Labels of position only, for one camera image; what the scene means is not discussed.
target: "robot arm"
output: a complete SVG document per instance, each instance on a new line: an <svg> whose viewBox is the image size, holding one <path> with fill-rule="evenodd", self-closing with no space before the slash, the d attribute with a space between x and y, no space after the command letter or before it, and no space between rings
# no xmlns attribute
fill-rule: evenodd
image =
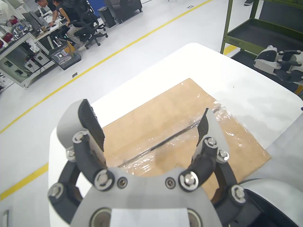
<svg viewBox="0 0 303 227"><path fill-rule="evenodd" d="M68 161L48 198L71 227L226 226L240 213L248 195L227 162L228 145L208 108L198 133L187 169L178 167L157 177L133 176L107 167L102 128L88 101L77 101L57 126ZM80 172L92 184L84 198L76 187ZM201 185L213 172L219 188L210 201Z"/></svg>
<svg viewBox="0 0 303 227"><path fill-rule="evenodd" d="M286 82L303 85L303 54L300 50L277 52L277 48L268 46L255 59L254 67L279 77Z"/></svg>

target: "shoe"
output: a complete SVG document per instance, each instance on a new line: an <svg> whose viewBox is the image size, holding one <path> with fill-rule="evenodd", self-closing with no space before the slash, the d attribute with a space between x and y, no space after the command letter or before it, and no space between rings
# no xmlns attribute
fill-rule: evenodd
<svg viewBox="0 0 303 227"><path fill-rule="evenodd" d="M244 3L244 6L249 6L252 5L254 3L254 0L246 0L246 2Z"/></svg>
<svg viewBox="0 0 303 227"><path fill-rule="evenodd" d="M77 50L78 51L82 51L84 49L86 49L86 47L85 47L85 44L83 43Z"/></svg>

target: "red object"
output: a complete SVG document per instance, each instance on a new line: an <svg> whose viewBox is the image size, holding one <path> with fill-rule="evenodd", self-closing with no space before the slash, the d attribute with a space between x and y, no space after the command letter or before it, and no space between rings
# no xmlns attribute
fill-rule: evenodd
<svg viewBox="0 0 303 227"><path fill-rule="evenodd" d="M11 33L6 33L5 36L2 37L2 39L3 39L3 41L5 41L6 43L9 43L13 37L14 37L13 34L11 34Z"/></svg>
<svg viewBox="0 0 303 227"><path fill-rule="evenodd" d="M12 24L12 25L15 25L18 23L18 19L16 17L12 17L10 18L9 22Z"/></svg>

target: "cart shelf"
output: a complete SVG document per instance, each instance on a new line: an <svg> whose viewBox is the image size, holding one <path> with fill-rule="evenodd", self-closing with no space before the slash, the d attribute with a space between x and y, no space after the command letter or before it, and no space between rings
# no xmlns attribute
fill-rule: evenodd
<svg viewBox="0 0 303 227"><path fill-rule="evenodd" d="M303 51L302 33L257 19L249 19L228 32L225 41L254 54L259 54L269 45L278 51Z"/></svg>

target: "black box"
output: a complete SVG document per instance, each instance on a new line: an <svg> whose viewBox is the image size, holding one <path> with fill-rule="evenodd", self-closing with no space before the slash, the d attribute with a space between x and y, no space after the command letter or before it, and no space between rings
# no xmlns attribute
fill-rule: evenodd
<svg viewBox="0 0 303 227"><path fill-rule="evenodd" d="M108 7L102 7L98 9L99 15L105 24L106 27L112 27L116 25L115 19L111 15L111 12L109 11Z"/></svg>
<svg viewBox="0 0 303 227"><path fill-rule="evenodd" d="M111 15L122 23L124 20L130 18L135 10L142 11L142 4L140 0L103 0L105 5L109 8Z"/></svg>

